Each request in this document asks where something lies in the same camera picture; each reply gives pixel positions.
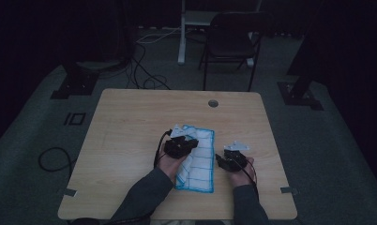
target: person's left hand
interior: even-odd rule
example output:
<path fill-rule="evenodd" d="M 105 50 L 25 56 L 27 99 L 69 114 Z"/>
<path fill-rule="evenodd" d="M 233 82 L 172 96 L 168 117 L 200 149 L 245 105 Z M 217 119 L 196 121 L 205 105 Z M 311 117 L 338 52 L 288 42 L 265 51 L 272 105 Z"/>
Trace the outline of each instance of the person's left hand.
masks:
<path fill-rule="evenodd" d="M 171 180 L 176 177 L 177 170 L 180 164 L 186 159 L 187 156 L 181 158 L 173 158 L 165 154 L 164 144 L 161 146 L 159 152 L 158 167 L 167 175 Z"/>

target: forearm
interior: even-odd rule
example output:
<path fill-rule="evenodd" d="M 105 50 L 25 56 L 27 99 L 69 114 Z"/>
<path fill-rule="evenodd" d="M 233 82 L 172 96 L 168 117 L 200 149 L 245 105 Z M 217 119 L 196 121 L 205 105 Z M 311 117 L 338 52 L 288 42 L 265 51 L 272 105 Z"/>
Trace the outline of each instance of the forearm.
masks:
<path fill-rule="evenodd" d="M 258 202 L 252 185 L 236 187 L 234 196 L 234 224 L 269 224 L 268 216 Z"/>
<path fill-rule="evenodd" d="M 145 216 L 154 211 L 171 191 L 173 183 L 159 168 L 138 181 L 128 192 L 111 221 Z"/>

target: person's right hand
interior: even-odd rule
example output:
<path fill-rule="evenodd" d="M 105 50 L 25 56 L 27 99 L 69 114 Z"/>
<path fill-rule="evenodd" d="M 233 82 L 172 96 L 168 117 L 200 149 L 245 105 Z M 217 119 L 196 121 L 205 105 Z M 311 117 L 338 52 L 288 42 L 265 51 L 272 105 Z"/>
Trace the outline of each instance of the person's right hand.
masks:
<path fill-rule="evenodd" d="M 252 181 L 255 176 L 255 171 L 252 168 L 254 159 L 253 157 L 247 157 L 247 161 L 248 164 L 244 169 L 249 174 L 252 180 L 249 180 L 248 176 L 243 171 L 228 172 L 230 183 L 232 184 L 233 188 L 237 188 L 244 185 L 252 185 Z"/>

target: wooden table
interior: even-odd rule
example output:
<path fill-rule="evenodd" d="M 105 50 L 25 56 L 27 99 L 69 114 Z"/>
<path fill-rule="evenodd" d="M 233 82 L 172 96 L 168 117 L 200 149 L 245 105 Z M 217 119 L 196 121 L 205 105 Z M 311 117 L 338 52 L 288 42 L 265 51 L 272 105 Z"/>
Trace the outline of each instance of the wooden table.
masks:
<path fill-rule="evenodd" d="M 208 101 L 219 105 L 212 108 Z M 270 219 L 291 219 L 296 209 L 269 125 L 256 93 L 107 89 L 102 93 L 58 215 L 110 218 L 130 187 L 148 174 L 161 135 L 175 124 L 215 130 L 215 152 L 240 141 L 255 158 L 260 202 Z M 152 219 L 232 219 L 232 188 L 215 163 L 215 192 L 173 189 Z"/>

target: blue-striped cloth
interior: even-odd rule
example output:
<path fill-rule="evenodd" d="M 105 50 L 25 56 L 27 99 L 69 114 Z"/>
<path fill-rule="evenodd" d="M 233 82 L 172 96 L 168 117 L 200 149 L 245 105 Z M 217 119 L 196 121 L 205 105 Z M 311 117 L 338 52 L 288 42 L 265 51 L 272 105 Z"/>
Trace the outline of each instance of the blue-striped cloth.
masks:
<path fill-rule="evenodd" d="M 192 149 L 186 160 L 180 165 L 176 176 L 176 189 L 213 193 L 214 136 L 210 129 L 184 125 L 183 129 L 193 129 L 186 139 L 197 139 L 198 146 Z"/>

